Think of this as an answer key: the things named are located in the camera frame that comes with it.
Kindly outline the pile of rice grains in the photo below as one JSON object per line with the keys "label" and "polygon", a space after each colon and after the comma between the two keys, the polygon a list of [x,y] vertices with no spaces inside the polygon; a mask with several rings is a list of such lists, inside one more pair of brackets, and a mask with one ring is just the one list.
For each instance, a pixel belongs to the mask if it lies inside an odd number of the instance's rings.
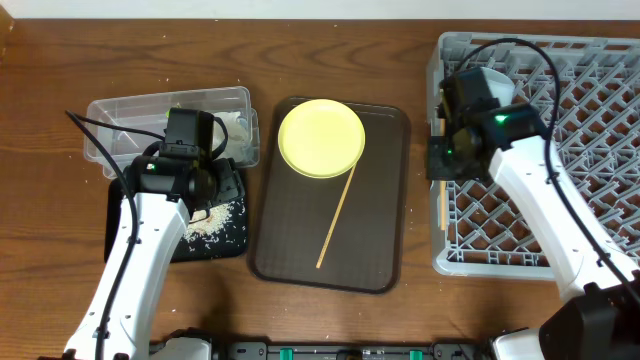
{"label": "pile of rice grains", "polygon": [[[251,135],[248,120],[239,111],[216,112],[215,116],[223,121],[229,135],[221,157],[233,158],[236,162],[245,161]],[[204,241],[206,249],[210,249],[210,243],[231,243],[231,231],[244,229],[243,225],[236,225],[246,212],[244,207],[240,199],[211,208],[209,212],[196,212],[182,241],[189,246],[195,246],[196,241]]]}

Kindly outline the light blue bowl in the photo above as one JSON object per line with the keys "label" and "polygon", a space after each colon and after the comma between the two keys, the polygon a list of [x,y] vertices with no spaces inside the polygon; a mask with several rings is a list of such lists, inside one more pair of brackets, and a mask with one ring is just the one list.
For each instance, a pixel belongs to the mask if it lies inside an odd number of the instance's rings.
{"label": "light blue bowl", "polygon": [[515,91],[513,81],[496,70],[486,67],[482,67],[481,70],[492,97],[498,99],[501,107],[511,105]]}

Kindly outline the yellow plate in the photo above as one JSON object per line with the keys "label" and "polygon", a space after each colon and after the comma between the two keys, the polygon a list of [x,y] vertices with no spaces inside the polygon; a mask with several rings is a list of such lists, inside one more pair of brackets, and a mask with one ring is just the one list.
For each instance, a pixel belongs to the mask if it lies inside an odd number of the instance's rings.
{"label": "yellow plate", "polygon": [[313,99],[296,105],[281,121],[278,149],[285,163],[315,179],[337,177],[358,162],[364,152],[364,125],[347,105]]}

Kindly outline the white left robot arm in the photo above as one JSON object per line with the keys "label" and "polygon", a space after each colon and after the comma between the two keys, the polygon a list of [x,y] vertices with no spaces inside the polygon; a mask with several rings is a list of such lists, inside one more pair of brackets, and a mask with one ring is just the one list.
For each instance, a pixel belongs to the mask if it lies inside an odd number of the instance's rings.
{"label": "white left robot arm", "polygon": [[213,339],[180,330],[160,348],[151,327],[175,249],[196,211],[241,198],[231,159],[139,156],[119,176],[124,199],[113,247],[65,359],[213,359]]}

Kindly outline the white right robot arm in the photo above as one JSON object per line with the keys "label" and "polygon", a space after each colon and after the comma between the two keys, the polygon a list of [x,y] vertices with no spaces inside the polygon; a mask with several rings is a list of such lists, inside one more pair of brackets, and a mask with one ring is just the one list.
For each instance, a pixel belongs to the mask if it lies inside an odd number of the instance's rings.
{"label": "white right robot arm", "polygon": [[527,104],[451,111],[439,105],[428,176],[467,169],[510,197],[541,247],[562,307],[540,328],[491,342],[496,359],[636,359],[639,267],[614,243],[567,175],[548,129]]}

